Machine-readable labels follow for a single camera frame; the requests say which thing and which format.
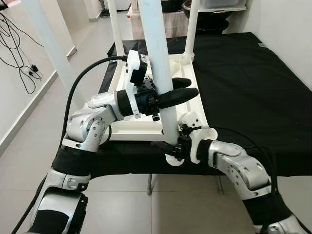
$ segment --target black tablecloth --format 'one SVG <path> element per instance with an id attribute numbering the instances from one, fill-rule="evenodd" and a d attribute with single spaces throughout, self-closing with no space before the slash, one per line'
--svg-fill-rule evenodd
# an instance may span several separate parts
<path id="1" fill-rule="evenodd" d="M 170 54 L 183 52 L 185 37 L 168 39 Z M 193 62 L 203 108 L 210 125 L 247 134 L 272 148 L 279 176 L 312 175 L 311 91 L 252 33 L 203 35 L 195 38 Z M 147 54 L 144 40 L 124 41 L 129 49 Z M 108 55 L 115 54 L 115 47 Z M 100 93 L 108 90 L 116 62 L 109 64 Z M 218 131 L 219 140 L 250 146 L 245 139 Z M 256 150 L 248 151 L 265 166 Z M 218 175 L 206 164 L 180 167 L 149 142 L 111 141 L 99 151 L 93 177 L 124 173 Z"/>

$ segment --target hallway floor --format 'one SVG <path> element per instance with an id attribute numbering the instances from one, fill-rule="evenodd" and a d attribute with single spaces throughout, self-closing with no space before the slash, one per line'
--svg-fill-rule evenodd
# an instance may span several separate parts
<path id="1" fill-rule="evenodd" d="M 123 39 L 132 39 L 129 19 L 118 13 Z M 99 19 L 70 63 L 78 75 L 107 57 L 114 42 L 109 19 Z M 86 97 L 98 93 L 107 65 L 88 73 L 79 85 Z M 55 157 L 67 93 L 57 79 L 15 139 L 0 157 L 0 233 L 12 231 Z M 110 175 L 92 180 L 81 234 L 252 234 L 252 222 L 226 177 L 225 194 L 215 176 L 154 175 L 153 194 L 146 194 L 148 175 Z M 289 208 L 312 230 L 311 176 L 280 177 Z M 29 217 L 18 233 L 28 230 Z"/>

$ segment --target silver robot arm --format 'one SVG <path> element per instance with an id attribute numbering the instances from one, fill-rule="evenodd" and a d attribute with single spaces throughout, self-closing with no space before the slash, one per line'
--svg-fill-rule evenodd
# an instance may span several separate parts
<path id="1" fill-rule="evenodd" d="M 117 93 L 94 96 L 82 109 L 70 116 L 66 135 L 58 156 L 95 156 L 101 138 L 114 121 L 122 120 Z M 78 234 L 85 217 L 88 198 L 82 193 L 88 187 L 91 175 L 81 168 L 61 165 L 55 160 L 48 171 L 40 194 L 33 206 L 31 229 L 28 233 Z"/>
<path id="2" fill-rule="evenodd" d="M 242 199 L 256 233 L 268 223 L 268 234 L 307 234 L 280 194 L 271 194 L 271 179 L 264 166 L 235 144 L 214 140 L 208 165 L 227 175 Z"/>
<path id="3" fill-rule="evenodd" d="M 153 80 L 145 77 L 147 63 L 137 52 L 129 53 L 126 90 L 98 94 L 68 119 L 66 134 L 49 169 L 31 213 L 31 228 L 36 234 L 79 234 L 88 198 L 82 193 L 91 179 L 89 162 L 96 157 L 108 126 L 138 113 L 159 120 L 160 108 L 181 104 L 198 95 L 186 89 L 190 80 L 173 79 L 176 88 L 158 95 Z"/>
<path id="4" fill-rule="evenodd" d="M 152 142 L 152 145 L 177 160 L 204 162 L 227 175 L 242 199 L 256 233 L 309 234 L 278 191 L 271 194 L 271 178 L 256 158 L 247 155 L 239 145 L 216 140 L 215 129 L 201 127 L 195 112 L 182 115 L 179 126 L 178 145 L 162 141 Z"/>

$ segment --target plastic storage box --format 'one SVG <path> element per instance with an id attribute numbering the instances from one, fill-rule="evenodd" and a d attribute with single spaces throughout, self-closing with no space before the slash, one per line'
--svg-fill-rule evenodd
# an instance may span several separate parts
<path id="1" fill-rule="evenodd" d="M 200 12 L 243 11 L 246 0 L 200 0 Z"/>

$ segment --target metal table leg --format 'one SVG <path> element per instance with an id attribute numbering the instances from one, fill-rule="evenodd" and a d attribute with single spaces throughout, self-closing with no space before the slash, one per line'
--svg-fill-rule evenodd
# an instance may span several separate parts
<path id="1" fill-rule="evenodd" d="M 151 195 L 152 191 L 152 174 L 148 174 L 147 195 Z"/>
<path id="2" fill-rule="evenodd" d="M 219 194 L 224 195 L 223 185 L 221 176 L 218 175 L 218 187 L 219 187 Z"/>

